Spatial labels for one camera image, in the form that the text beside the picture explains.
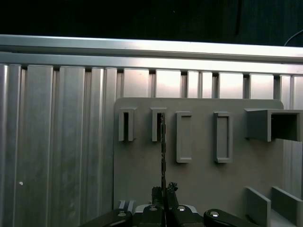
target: black background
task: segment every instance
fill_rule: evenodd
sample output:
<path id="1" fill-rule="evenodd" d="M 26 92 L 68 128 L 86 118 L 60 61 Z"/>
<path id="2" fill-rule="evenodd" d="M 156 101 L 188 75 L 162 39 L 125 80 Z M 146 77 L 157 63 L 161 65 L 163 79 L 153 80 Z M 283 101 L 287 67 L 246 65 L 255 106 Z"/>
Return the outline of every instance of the black background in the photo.
<path id="1" fill-rule="evenodd" d="M 283 45 L 303 29 L 303 0 L 2 2 L 0 33 Z M 289 46 L 303 46 L 303 35 Z"/>

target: gray slot holder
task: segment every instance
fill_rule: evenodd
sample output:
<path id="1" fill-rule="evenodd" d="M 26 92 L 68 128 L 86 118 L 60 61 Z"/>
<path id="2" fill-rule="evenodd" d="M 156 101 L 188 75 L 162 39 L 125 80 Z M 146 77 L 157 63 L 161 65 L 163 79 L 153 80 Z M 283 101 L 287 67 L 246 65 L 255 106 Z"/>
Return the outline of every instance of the gray slot holder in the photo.
<path id="1" fill-rule="evenodd" d="M 214 161 L 232 162 L 232 114 L 214 112 Z"/>
<path id="2" fill-rule="evenodd" d="M 297 227 L 302 227 L 303 201 L 278 187 L 271 190 L 272 209 L 293 223 Z"/>
<path id="3" fill-rule="evenodd" d="M 119 109 L 119 141 L 125 140 L 125 115 L 128 115 L 128 128 L 127 128 L 127 134 L 128 134 L 128 141 L 133 141 L 135 139 L 134 137 L 134 111 L 136 108 L 121 108 Z"/>
<path id="4" fill-rule="evenodd" d="M 192 153 L 191 116 L 190 111 L 177 114 L 177 162 L 190 163 Z"/>
<path id="5" fill-rule="evenodd" d="M 151 140 L 157 142 L 157 129 L 158 129 L 158 114 L 165 113 L 166 108 L 151 108 L 152 110 L 152 136 Z"/>
<path id="6" fill-rule="evenodd" d="M 246 188 L 246 198 L 246 214 L 261 227 L 270 227 L 270 199 L 249 187 Z"/>
<path id="7" fill-rule="evenodd" d="M 302 111 L 246 109 L 246 112 L 248 139 L 303 141 Z"/>

